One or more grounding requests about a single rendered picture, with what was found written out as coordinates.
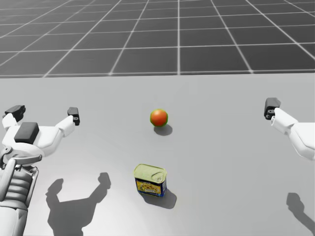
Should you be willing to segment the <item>small round ball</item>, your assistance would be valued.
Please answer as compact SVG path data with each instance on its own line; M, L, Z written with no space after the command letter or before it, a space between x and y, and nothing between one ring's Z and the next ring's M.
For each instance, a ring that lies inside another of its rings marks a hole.
M163 109L155 109L150 114L150 122L155 127L165 126L168 122L168 113Z

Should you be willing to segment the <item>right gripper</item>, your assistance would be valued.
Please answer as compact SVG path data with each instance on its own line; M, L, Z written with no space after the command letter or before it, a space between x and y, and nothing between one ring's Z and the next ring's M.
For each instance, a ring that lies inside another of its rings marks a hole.
M268 97L265 101L264 117L271 126L282 134L287 134L295 151L310 161L315 161L315 123L298 122L297 119L283 111L281 101Z

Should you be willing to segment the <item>green and blue rectangular can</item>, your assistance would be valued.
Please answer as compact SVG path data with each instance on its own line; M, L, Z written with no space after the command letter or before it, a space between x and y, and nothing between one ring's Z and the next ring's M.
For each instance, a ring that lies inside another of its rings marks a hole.
M137 191L157 197L163 197L167 190L167 171L164 168L139 164L133 171Z

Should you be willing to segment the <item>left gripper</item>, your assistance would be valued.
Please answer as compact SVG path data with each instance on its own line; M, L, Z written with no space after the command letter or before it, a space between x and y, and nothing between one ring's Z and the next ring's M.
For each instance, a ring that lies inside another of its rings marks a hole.
M15 151L24 152L30 156L42 155L48 157L53 154L63 137L67 137L80 124L79 110L69 107L67 117L55 126L39 126L36 122L23 122L25 105L15 105L4 112L2 125L7 131L2 144L11 146Z

